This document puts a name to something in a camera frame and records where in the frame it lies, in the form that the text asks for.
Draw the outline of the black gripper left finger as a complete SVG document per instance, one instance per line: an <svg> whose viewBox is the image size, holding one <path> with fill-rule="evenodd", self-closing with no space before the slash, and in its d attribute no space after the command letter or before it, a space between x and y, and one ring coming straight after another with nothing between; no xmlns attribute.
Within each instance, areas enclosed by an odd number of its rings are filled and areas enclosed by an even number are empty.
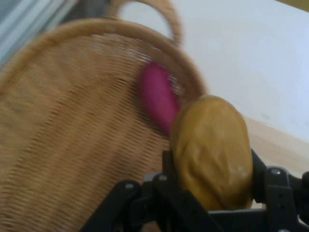
<svg viewBox="0 0 309 232"><path fill-rule="evenodd" d="M82 231L140 232L154 221L162 232L222 231L194 196L179 188L171 151L163 151L162 172L152 180L117 183Z"/></svg>

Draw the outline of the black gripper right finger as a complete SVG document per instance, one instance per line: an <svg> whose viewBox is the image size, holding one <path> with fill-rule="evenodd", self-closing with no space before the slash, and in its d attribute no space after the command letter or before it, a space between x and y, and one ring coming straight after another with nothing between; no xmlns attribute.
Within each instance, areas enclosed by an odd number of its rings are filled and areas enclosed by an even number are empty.
<svg viewBox="0 0 309 232"><path fill-rule="evenodd" d="M285 168L266 166L251 150L253 159L253 199L266 206L269 232L309 230L309 173L300 178Z"/></svg>

